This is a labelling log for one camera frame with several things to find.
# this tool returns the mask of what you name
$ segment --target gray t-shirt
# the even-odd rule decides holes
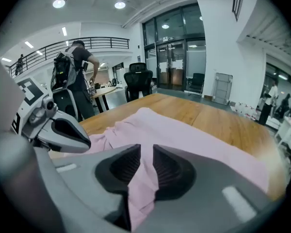
[[[82,62],[87,61],[88,57],[91,56],[92,54],[84,49],[84,48],[75,48],[72,52],[73,57],[74,57],[74,65],[76,69],[82,68]],[[82,71],[80,70],[74,84],[69,86],[69,89],[71,91],[86,91],[87,87],[85,84],[84,76]]]

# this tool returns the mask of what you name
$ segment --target black office chair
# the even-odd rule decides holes
[[[100,89],[100,84],[99,83],[96,83],[94,88],[97,90],[97,89]]]
[[[112,86],[116,86],[116,79],[112,79]]]
[[[204,80],[205,80],[204,74],[194,73],[193,78],[190,80],[190,84],[189,84],[189,95],[190,95],[190,89],[193,89],[194,92],[198,92],[202,94],[203,87],[204,87]]]
[[[151,81],[153,72],[146,69],[145,63],[133,63],[129,66],[129,72],[124,74],[127,86],[125,87],[125,96],[127,102],[139,98],[139,92],[143,96],[152,94]]]

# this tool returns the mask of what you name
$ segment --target black cap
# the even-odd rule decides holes
[[[77,40],[77,41],[74,41],[74,42],[72,43],[72,45],[75,45],[75,44],[81,44],[81,45],[85,48],[85,44],[84,44],[84,42],[82,42],[81,40]]]

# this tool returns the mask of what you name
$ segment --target balcony railing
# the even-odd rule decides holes
[[[69,46],[75,40],[82,40],[85,44],[85,49],[129,49],[129,40],[124,38],[116,37],[84,37],[69,39],[61,42],[57,42],[46,47],[35,50],[34,52],[23,57],[23,67],[18,74],[23,73],[36,65],[49,60],[55,59],[56,56],[68,48],[66,41],[68,41]],[[10,74],[14,79],[16,77],[17,62],[10,66]]]

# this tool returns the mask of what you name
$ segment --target chair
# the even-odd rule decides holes
[[[73,116],[76,120],[82,119],[82,117],[80,116],[81,114],[78,112],[73,94],[69,89],[58,88],[54,90],[53,99],[54,102],[57,104],[58,110]]]
[[[96,90],[97,89],[100,89],[100,84],[99,83],[96,83],[94,87],[95,87]]]
[[[146,69],[145,63],[133,63],[129,66],[129,72],[124,74],[127,84],[125,87],[125,96],[127,102],[139,98],[139,92],[143,96],[152,94],[151,81],[153,72]]]
[[[203,87],[204,87],[204,80],[205,80],[204,74],[194,73],[193,78],[191,79],[191,81],[189,83],[189,95],[190,95],[190,89],[193,89],[196,92],[202,94]]]
[[[116,86],[116,79],[112,79],[112,86]]]

